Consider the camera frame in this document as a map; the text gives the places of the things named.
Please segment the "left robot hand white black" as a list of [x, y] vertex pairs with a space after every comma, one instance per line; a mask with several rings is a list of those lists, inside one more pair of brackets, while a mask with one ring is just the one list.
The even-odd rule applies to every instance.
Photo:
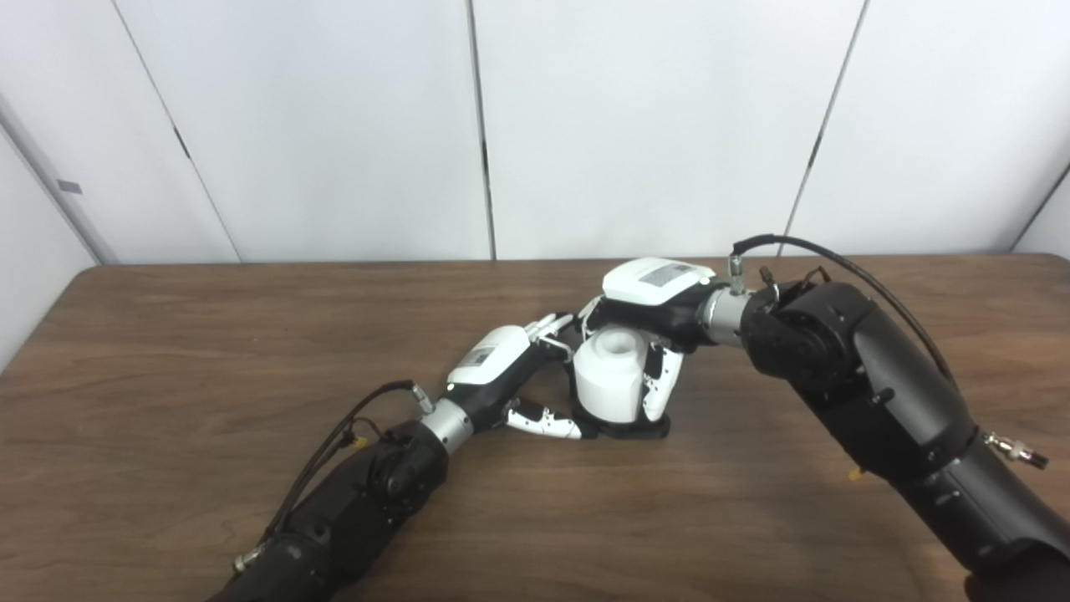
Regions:
[[507, 426], [559, 439], [585, 438], [584, 427], [570, 416], [520, 397], [520, 389], [542, 366], [572, 362], [574, 348], [559, 335], [575, 319], [570, 313], [550, 313], [528, 325], [501, 325], [489, 331], [450, 371], [441, 399], [462, 412], [461, 423], [472, 435]]

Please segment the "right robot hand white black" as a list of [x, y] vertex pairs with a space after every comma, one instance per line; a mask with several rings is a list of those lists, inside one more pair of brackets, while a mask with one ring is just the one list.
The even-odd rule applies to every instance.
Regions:
[[742, 346], [746, 297], [700, 264], [645, 257], [608, 271], [578, 314], [578, 408], [616, 437], [664, 437], [671, 393], [696, 348]]

